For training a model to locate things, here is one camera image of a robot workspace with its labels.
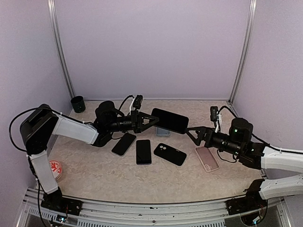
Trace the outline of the large black smartphone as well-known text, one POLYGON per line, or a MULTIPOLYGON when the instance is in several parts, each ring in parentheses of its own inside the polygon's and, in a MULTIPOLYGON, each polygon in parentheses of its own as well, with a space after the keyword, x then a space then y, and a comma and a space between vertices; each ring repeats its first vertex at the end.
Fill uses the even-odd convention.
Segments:
POLYGON ((153 108, 151 115, 159 119, 154 126, 179 134, 186 133, 188 117, 159 108, 153 108))

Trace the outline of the clear pink phone case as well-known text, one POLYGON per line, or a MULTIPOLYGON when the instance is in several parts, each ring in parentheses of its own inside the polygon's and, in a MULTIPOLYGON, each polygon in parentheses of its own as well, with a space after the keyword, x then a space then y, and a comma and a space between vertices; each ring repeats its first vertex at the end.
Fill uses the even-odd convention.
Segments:
POLYGON ((220 168, 219 163, 217 162, 216 158, 214 157, 209 148, 197 147, 195 148, 195 152, 203 169, 207 173, 216 171, 220 168))

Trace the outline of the black phone case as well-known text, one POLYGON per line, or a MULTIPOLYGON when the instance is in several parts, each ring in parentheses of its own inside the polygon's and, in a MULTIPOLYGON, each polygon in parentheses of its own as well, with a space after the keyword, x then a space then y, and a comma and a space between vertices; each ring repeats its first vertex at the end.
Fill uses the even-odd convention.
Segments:
POLYGON ((153 153, 154 155, 177 166, 182 166, 187 157, 186 153, 163 143, 160 143, 153 153))

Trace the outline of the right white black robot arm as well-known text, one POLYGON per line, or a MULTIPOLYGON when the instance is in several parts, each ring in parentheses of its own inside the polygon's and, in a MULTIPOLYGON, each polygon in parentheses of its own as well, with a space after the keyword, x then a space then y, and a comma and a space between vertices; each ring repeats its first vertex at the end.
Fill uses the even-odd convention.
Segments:
POLYGON ((206 148, 225 151, 244 166, 253 169, 281 169, 298 174, 281 179, 257 179, 247 189, 242 200, 229 200, 229 205, 239 205, 252 210, 264 206, 268 199, 303 193, 303 153, 300 150, 283 150, 264 142, 252 142, 253 125, 243 118, 234 118, 228 134, 205 126, 187 128, 186 134, 196 144, 205 142, 206 148))

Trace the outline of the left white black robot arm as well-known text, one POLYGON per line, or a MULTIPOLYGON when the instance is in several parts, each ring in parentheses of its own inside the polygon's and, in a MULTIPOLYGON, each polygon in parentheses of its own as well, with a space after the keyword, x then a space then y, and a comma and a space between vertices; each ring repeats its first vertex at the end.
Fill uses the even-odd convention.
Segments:
POLYGON ((125 115, 112 101, 102 102, 95 114, 93 123, 81 122, 42 104, 21 123, 20 133, 30 163, 48 195, 48 203, 56 210, 62 210, 66 206, 66 199, 62 196, 47 157, 47 144, 51 136, 64 136, 94 147, 103 147, 111 140, 113 132, 141 133, 159 121, 158 117, 137 109, 125 115))

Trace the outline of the light blue phone case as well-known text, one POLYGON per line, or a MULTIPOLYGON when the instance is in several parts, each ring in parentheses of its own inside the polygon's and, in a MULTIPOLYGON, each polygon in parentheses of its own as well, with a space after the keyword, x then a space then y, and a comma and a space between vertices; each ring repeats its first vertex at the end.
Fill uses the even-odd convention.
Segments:
POLYGON ((169 137, 171 135, 171 132, 169 130, 166 129, 162 129, 157 127, 156 128, 156 136, 158 137, 169 137))

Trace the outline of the tilted black smartphone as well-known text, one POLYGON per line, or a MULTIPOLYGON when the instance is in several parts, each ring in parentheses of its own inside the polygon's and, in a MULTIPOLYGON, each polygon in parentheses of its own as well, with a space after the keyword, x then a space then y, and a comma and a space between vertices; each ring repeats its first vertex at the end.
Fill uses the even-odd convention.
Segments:
POLYGON ((134 141, 136 140, 136 136, 130 133, 126 133, 122 136, 118 143, 112 148, 112 153, 123 157, 128 149, 132 146, 134 141))

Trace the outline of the dark green cup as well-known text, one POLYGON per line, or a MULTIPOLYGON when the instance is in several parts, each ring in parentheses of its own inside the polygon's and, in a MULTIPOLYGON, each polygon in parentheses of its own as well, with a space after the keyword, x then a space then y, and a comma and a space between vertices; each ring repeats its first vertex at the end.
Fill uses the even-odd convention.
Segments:
POLYGON ((75 96, 71 99, 71 105, 75 113, 82 113, 86 110, 83 96, 75 96))

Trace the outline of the red white round dish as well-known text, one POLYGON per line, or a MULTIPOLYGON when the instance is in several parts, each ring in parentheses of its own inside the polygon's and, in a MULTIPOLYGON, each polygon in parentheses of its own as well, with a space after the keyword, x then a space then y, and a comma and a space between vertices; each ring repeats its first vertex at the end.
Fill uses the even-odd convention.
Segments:
POLYGON ((59 162, 55 159, 52 159, 52 160, 49 160, 49 164, 50 164, 50 168, 51 168, 51 171, 53 173, 53 176, 54 176, 55 180, 59 180, 60 177, 62 176, 62 164, 61 164, 61 162, 59 162))

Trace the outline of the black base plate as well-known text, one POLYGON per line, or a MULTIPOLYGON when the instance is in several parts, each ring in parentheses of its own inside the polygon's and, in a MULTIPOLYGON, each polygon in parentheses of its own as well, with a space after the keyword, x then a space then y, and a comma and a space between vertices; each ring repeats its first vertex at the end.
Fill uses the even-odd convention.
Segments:
POLYGON ((225 204, 229 215, 235 215, 266 207, 268 201, 262 199, 258 191, 247 191, 244 197, 227 200, 225 204))
POLYGON ((75 216, 80 214, 82 205, 82 201, 63 197, 57 192, 45 194, 41 202, 43 208, 75 216))

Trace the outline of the front aluminium rail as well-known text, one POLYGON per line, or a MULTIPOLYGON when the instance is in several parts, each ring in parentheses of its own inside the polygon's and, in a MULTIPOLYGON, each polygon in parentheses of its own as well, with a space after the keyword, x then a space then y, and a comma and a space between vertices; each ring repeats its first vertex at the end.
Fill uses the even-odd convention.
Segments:
POLYGON ((137 204, 81 199, 79 215, 38 208, 43 192, 28 188, 15 227, 242 227, 243 215, 229 215, 225 199, 189 203, 137 204))

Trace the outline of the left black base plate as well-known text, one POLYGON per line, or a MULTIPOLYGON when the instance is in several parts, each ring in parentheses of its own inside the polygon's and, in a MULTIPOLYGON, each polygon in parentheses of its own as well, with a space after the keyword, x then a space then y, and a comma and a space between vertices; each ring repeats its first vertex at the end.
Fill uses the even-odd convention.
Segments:
POLYGON ((82 205, 82 201, 63 197, 57 192, 45 194, 41 202, 43 208, 75 216, 80 214, 82 205))

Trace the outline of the right aluminium frame post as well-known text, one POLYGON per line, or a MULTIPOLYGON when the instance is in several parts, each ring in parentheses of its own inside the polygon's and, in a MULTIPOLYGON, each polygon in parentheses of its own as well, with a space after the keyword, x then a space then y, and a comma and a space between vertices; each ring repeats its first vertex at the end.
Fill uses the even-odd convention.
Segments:
POLYGON ((245 30, 245 36, 244 36, 244 42, 242 46, 242 51, 240 55, 240 62, 237 67, 236 72, 236 78, 232 87, 232 91, 229 97, 229 104, 233 105, 236 99, 237 92, 240 87, 241 78, 244 71, 244 66, 246 62, 246 58, 249 52, 249 45, 250 45, 250 38, 252 35, 254 20, 255 20, 255 14, 256 14, 256 8, 257 8, 257 0, 251 0, 250 6, 249 6, 249 13, 248 13, 248 19, 246 24, 246 30, 245 30))

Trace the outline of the aluminium frame post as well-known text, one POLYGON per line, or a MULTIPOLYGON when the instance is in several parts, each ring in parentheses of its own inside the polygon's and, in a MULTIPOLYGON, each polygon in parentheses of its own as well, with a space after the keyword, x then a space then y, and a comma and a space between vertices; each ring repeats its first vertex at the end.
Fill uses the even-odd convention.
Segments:
POLYGON ((246 62, 246 58, 249 52, 249 45, 250 45, 250 38, 252 35, 254 20, 255 20, 255 14, 256 14, 256 8, 257 8, 257 0, 251 0, 250 6, 249 6, 249 13, 248 13, 248 19, 246 24, 246 30, 245 30, 245 36, 244 36, 244 42, 242 46, 242 51, 240 55, 240 62, 237 67, 236 72, 236 78, 232 87, 232 91, 229 97, 229 104, 233 105, 236 99, 237 92, 240 87, 241 78, 244 71, 244 66, 246 62))
POLYGON ((75 92, 74 92, 71 77, 70 77, 70 74, 69 74, 69 71, 68 71, 66 58, 65 58, 64 50, 63 50, 63 46, 62 46, 59 23, 58 23, 57 14, 56 14, 55 1, 54 0, 48 0, 47 5, 48 5, 49 15, 50 15, 50 19, 51 19, 51 24, 52 24, 54 41, 55 41, 56 49, 57 49, 57 52, 58 52, 59 61, 60 61, 60 64, 61 64, 64 80, 65 80, 65 83, 66 83, 66 86, 67 86, 68 93, 69 93, 70 97, 74 98, 75 97, 75 92))

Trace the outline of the left aluminium frame post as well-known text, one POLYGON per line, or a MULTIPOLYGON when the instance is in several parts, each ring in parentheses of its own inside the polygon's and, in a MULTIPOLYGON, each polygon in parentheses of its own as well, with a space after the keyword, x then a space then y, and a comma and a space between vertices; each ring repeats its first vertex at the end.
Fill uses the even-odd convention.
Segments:
POLYGON ((56 14, 55 1, 54 0, 48 0, 47 5, 48 5, 49 15, 50 15, 50 19, 51 19, 51 24, 52 24, 54 41, 55 41, 56 49, 57 49, 57 52, 58 52, 59 61, 60 61, 60 64, 61 64, 64 80, 65 80, 65 83, 66 83, 66 86, 67 86, 68 93, 69 93, 70 97, 74 98, 75 97, 75 92, 74 92, 71 77, 70 77, 70 74, 69 74, 69 71, 68 71, 66 58, 65 58, 64 50, 63 50, 63 46, 62 46, 59 23, 58 23, 57 14, 56 14))

